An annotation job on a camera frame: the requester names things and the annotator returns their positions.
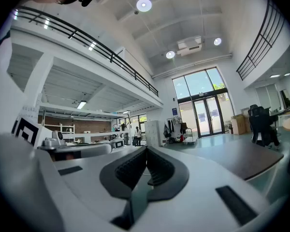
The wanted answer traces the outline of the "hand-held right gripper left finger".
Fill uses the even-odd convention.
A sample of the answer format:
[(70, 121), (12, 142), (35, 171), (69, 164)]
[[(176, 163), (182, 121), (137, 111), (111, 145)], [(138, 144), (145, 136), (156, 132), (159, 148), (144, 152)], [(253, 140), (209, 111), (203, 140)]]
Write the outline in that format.
[(147, 147), (129, 153), (105, 165), (100, 171), (100, 183), (115, 198), (128, 200), (146, 169)]

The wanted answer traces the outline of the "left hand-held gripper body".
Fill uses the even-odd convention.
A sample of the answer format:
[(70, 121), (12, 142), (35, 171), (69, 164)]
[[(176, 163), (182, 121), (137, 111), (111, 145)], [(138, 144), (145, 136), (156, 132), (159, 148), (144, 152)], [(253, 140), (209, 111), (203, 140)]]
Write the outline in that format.
[(109, 141), (68, 145), (60, 131), (51, 131), (21, 116), (13, 125), (12, 135), (29, 142), (35, 149), (48, 152), (53, 161), (95, 157), (110, 154), (115, 149), (115, 145)]

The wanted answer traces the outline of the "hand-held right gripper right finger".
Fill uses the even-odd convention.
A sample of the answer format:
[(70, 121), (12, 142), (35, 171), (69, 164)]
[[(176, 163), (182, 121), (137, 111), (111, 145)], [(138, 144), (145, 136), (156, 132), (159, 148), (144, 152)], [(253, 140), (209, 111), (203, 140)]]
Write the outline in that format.
[(174, 198), (186, 186), (189, 170), (181, 161), (151, 146), (146, 148), (147, 169), (153, 189), (147, 194), (148, 201), (165, 201)]

